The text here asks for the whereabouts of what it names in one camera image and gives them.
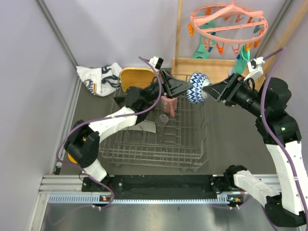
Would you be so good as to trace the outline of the pink ceramic mug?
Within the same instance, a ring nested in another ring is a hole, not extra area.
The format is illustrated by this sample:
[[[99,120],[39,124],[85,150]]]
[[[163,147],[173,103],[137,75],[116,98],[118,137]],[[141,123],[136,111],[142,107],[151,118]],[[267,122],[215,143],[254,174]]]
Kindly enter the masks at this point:
[[[168,98],[166,96],[161,96],[162,110],[165,113],[169,113],[172,117],[175,117],[175,111],[177,109],[178,98]]]

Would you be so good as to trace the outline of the blue white patterned bowl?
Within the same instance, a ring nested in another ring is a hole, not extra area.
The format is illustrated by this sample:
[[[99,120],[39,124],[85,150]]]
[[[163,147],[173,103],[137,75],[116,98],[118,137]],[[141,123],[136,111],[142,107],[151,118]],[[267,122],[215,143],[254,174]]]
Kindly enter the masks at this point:
[[[207,93],[203,91],[203,87],[211,83],[210,79],[203,73],[194,72],[191,74],[189,82],[192,83],[193,87],[186,91],[188,101],[192,104],[203,103],[208,98]]]

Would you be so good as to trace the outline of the clear glass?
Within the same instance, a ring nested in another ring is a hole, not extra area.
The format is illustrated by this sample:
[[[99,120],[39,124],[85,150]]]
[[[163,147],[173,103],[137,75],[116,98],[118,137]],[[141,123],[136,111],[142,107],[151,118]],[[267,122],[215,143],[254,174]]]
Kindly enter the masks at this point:
[[[165,114],[161,114],[156,120],[156,129],[158,131],[162,131],[166,126],[166,124],[168,123],[168,121],[169,121],[168,116]]]

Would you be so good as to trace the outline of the yellow woven-pattern plate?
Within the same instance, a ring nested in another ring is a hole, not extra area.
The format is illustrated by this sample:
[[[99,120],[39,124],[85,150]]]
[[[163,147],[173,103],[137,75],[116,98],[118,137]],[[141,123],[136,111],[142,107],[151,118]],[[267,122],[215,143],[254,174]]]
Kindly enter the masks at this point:
[[[129,87],[148,87],[156,75],[149,68],[127,67],[121,70],[119,77],[122,91],[126,92]]]

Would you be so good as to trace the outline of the white square plate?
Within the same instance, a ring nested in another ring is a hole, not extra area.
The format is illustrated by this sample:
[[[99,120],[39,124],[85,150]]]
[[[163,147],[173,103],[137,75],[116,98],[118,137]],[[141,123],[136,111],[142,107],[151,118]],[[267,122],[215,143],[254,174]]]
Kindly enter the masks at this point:
[[[123,130],[135,130],[156,133],[156,124],[152,121],[144,120],[134,126],[124,128]]]

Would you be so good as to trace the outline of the black floral square plate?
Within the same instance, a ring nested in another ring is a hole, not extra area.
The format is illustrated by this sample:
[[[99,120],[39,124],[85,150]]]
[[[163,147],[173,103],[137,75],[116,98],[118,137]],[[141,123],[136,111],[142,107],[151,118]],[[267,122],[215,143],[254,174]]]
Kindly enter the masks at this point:
[[[121,108],[125,105],[125,96],[115,96],[114,101]]]

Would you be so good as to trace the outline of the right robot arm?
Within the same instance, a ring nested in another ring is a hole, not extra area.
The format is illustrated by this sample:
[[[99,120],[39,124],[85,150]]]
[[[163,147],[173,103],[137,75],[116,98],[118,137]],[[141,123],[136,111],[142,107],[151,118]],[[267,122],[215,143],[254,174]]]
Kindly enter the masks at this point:
[[[202,90],[215,101],[239,105],[256,117],[257,131],[273,159],[281,188],[271,188],[242,165],[226,169],[225,186],[248,192],[277,227],[306,226],[308,176],[298,123],[285,110],[292,95],[287,83],[273,77],[255,90],[243,76],[232,74],[222,82],[204,85]]]

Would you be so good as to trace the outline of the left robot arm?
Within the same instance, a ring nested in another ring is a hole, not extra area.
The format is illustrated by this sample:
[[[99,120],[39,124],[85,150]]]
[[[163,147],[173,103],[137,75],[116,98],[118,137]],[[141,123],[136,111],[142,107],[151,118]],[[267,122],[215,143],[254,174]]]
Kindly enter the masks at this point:
[[[123,96],[116,96],[116,103],[123,105],[117,112],[101,121],[76,122],[75,130],[67,138],[64,149],[71,161],[75,161],[93,178],[92,185],[97,190],[104,191],[109,186],[109,179],[98,160],[100,143],[118,131],[144,121],[161,96],[173,99],[192,87],[192,83],[176,79],[168,71],[162,70],[147,87],[129,86]]]

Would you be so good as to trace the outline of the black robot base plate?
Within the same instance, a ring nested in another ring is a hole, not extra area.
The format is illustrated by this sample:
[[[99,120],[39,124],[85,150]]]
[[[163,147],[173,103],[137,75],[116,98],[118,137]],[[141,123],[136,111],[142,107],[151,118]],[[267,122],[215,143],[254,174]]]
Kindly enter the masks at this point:
[[[216,199],[225,193],[236,202],[244,199],[244,191],[231,186],[223,176],[115,175],[106,177],[103,184],[118,200]]]

